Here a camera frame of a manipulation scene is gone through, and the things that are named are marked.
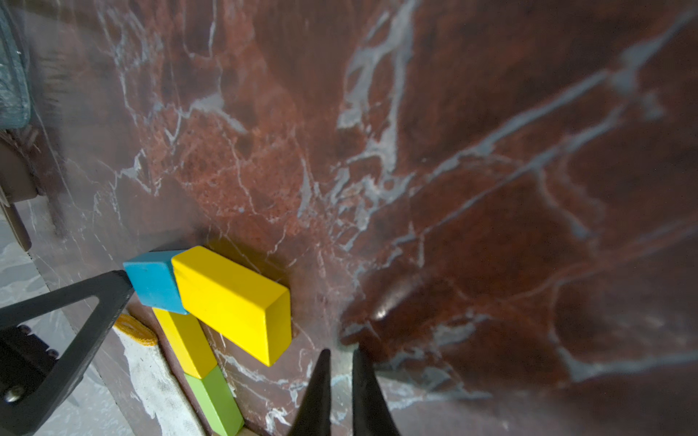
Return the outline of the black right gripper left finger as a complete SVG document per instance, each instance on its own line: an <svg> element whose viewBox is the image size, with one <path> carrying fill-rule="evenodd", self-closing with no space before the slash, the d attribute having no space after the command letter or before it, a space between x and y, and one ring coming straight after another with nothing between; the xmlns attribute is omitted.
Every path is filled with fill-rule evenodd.
<svg viewBox="0 0 698 436"><path fill-rule="evenodd" d="M331 351L325 349L316 361L304 399L288 435L329 436L331 406Z"/></svg>

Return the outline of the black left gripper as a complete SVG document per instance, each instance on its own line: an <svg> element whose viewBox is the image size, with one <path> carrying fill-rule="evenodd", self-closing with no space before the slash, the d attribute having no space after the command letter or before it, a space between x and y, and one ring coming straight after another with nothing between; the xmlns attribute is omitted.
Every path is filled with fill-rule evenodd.
<svg viewBox="0 0 698 436"><path fill-rule="evenodd" d="M80 385L133 294L127 273L111 271L1 309L1 434L36 434ZM89 300L92 312L63 347L30 325Z"/></svg>

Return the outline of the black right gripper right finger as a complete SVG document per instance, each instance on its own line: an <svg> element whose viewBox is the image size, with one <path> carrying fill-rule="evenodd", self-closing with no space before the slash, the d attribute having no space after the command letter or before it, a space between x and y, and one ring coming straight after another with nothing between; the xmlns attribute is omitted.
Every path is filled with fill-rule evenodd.
<svg viewBox="0 0 698 436"><path fill-rule="evenodd" d="M360 348L353 354L352 405L354 435L400 434L376 380L374 365Z"/></svg>

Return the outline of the teal block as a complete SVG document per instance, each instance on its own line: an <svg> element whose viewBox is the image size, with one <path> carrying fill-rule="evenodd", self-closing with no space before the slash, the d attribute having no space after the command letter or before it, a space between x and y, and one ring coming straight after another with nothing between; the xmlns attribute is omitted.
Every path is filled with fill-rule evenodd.
<svg viewBox="0 0 698 436"><path fill-rule="evenodd" d="M188 314L183 306L172 265L172 259L182 252L150 252L123 263L143 305L176 314Z"/></svg>

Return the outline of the green block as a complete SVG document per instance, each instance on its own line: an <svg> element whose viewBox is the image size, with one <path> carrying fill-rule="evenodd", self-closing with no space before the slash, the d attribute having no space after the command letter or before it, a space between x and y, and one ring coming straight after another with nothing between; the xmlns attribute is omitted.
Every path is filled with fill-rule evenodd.
<svg viewBox="0 0 698 436"><path fill-rule="evenodd" d="M245 420L221 369L214 368L203 379L189 374L185 374L185 379L212 431L223 436L238 435Z"/></svg>

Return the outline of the large yellow block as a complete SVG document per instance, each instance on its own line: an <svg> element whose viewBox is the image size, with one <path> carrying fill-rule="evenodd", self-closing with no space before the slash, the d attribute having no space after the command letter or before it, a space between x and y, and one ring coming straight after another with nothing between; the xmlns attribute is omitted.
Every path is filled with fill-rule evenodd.
<svg viewBox="0 0 698 436"><path fill-rule="evenodd" d="M292 343L287 287L203 246L172 267L185 310L260 363L273 366Z"/></svg>

